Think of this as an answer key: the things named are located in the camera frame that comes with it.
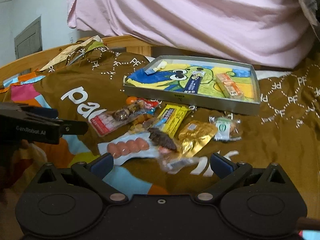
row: hand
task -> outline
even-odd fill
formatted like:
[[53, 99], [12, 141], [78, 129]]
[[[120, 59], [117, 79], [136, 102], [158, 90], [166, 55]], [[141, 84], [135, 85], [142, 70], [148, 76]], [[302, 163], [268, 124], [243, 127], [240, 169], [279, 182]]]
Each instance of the hand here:
[[19, 148], [28, 149], [28, 141], [22, 140], [17, 144], [0, 144], [0, 193], [3, 191], [8, 179], [13, 153]]

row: door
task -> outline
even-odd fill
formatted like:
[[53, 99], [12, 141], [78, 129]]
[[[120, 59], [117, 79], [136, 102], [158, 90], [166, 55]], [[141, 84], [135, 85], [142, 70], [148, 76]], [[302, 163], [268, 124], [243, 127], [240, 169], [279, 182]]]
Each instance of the door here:
[[[33, 21], [33, 23], [31, 23], [17, 37], [15, 37], [14, 47], [17, 59], [42, 51], [40, 17]], [[21, 74], [26, 74], [29, 72], [29, 70], [26, 70]]]

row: metal tray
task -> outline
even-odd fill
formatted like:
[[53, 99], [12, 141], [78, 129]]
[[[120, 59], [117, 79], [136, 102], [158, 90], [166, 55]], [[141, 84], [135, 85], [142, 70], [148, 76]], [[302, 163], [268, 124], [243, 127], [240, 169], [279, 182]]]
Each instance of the metal tray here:
[[132, 85], [126, 85], [124, 80], [125, 93], [128, 96], [136, 96], [141, 98], [151, 98], [158, 99], [162, 101], [168, 101], [178, 104], [185, 105], [195, 105], [204, 108], [216, 109], [221, 111], [230, 111], [238, 114], [247, 114], [247, 115], [257, 115], [260, 109], [260, 90], [259, 83], [255, 73], [255, 70], [252, 65], [223, 60], [223, 59], [214, 59], [206, 57], [190, 57], [190, 56], [160, 56], [150, 62], [143, 69], [144, 71], [152, 66], [157, 66], [162, 60], [170, 63], [177, 64], [192, 64], [196, 65], [196, 62], [202, 63], [205, 62], [207, 65], [213, 64], [227, 64], [232, 65], [237, 68], [246, 68], [250, 69], [254, 101], [242, 101], [237, 99], [230, 98], [220, 98], [212, 97], [200, 94], [187, 94], [184, 92], [175, 92], [175, 91], [165, 91], [165, 90], [156, 90], [149, 88], [139, 88]]

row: brown blanket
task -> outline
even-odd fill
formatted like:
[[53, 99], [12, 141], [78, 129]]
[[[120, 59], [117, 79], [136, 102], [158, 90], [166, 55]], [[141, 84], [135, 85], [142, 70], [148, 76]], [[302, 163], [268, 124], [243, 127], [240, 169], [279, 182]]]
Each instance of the brown blanket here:
[[[0, 100], [20, 101], [17, 100], [17, 92], [20, 91], [29, 95], [25, 97], [28, 100], [20, 97], [23, 99], [21, 101], [43, 105], [43, 101], [39, 99], [42, 97], [50, 107], [58, 109], [59, 118], [73, 120], [88, 120], [94, 111], [120, 108], [126, 99], [122, 87], [123, 76], [145, 66], [147, 60], [141, 55], [116, 54], [101, 48], [100, 46], [89, 51], [72, 65], [66, 66], [81, 54], [80, 51], [76, 51], [65, 61], [43, 73], [36, 73], [35, 76], [45, 77], [32, 83], [32, 88], [30, 84], [16, 84], [3, 90]], [[291, 75], [261, 80], [259, 116], [233, 115], [233, 118], [241, 120], [242, 140], [229, 143], [211, 141], [197, 154], [198, 157], [203, 157], [203, 167], [197, 169], [196, 166], [190, 166], [177, 174], [167, 174], [160, 170], [155, 159], [131, 159], [124, 163], [122, 168], [128, 170], [136, 179], [151, 184], [149, 194], [193, 194], [218, 180], [209, 169], [209, 162], [206, 160], [213, 152], [220, 151], [221, 155], [227, 155], [233, 162], [245, 161], [257, 168], [277, 162], [288, 173], [307, 203], [308, 216], [320, 218], [319, 66], [320, 56], [315, 61], [306, 59], [301, 63], [301, 68]], [[199, 108], [183, 121], [180, 129], [191, 120], [208, 122], [209, 115], [217, 116], [222, 113]], [[58, 167], [67, 167], [82, 159], [90, 161], [96, 158], [98, 143], [111, 141], [125, 133], [128, 128], [129, 125], [122, 127], [104, 138], [98, 137], [90, 128], [85, 136], [79, 137], [83, 145], [78, 144], [76, 149], [67, 139], [62, 139], [59, 146], [37, 145], [46, 152], [48, 161], [54, 162]], [[38, 159], [34, 154], [29, 152], [28, 156], [20, 159]], [[29, 179], [38, 166], [39, 163], [31, 163], [24, 168]], [[14, 181], [12, 189], [17, 183], [27, 184], [28, 180], [23, 179], [25, 173]]]

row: orange snack box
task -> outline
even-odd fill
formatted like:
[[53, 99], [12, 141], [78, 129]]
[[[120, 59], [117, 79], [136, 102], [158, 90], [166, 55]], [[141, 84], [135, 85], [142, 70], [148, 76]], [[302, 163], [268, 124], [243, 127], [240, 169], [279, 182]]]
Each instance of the orange snack box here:
[[244, 94], [237, 86], [237, 84], [226, 73], [216, 74], [216, 79], [219, 87], [226, 98], [244, 99]]

